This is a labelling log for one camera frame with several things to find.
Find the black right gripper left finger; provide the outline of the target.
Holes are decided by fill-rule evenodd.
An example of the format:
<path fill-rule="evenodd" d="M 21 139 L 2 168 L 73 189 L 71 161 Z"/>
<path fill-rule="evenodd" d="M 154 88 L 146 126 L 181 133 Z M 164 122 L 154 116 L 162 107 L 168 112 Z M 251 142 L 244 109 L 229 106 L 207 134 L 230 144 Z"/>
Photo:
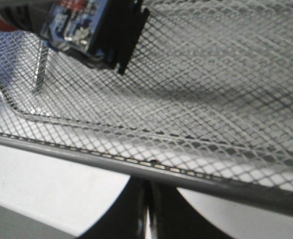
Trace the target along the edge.
<path fill-rule="evenodd" d="M 109 209 L 78 238 L 144 239 L 146 222 L 146 184 L 131 177 Z"/>

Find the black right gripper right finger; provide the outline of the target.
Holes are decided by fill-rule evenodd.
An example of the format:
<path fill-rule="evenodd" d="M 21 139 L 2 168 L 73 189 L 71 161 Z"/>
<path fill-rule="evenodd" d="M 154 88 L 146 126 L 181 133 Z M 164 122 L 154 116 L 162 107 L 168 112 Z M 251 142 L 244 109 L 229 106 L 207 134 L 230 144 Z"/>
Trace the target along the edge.
<path fill-rule="evenodd" d="M 230 239 L 198 213 L 176 187 L 148 184 L 148 209 L 152 239 Z"/>

